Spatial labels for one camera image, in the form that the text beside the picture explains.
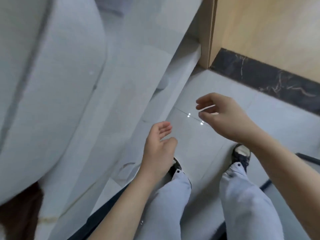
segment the pant leg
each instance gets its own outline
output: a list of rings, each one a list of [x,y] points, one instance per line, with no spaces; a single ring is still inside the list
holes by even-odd
[[[282,225],[271,200],[249,181],[236,162],[222,175],[220,198],[228,240],[283,240]]]
[[[180,220],[189,201],[191,185],[179,170],[146,205],[137,240],[181,240]]]

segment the floor tile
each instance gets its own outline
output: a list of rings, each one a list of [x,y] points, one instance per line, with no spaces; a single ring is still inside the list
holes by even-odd
[[[196,100],[210,92],[218,92],[234,98],[242,108],[246,109],[257,91],[241,85],[217,73],[196,67],[182,90],[176,108],[200,120],[196,110]]]
[[[247,114],[292,152],[318,157],[319,116],[262,93],[254,99]]]
[[[175,156],[191,183],[196,185],[226,139],[176,108],[172,109],[167,120],[172,125],[170,136],[178,140]]]

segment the black marble baseboard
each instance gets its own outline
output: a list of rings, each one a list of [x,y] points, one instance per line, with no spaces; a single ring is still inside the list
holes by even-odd
[[[320,115],[319,83],[224,48],[220,49],[210,69],[260,92]]]

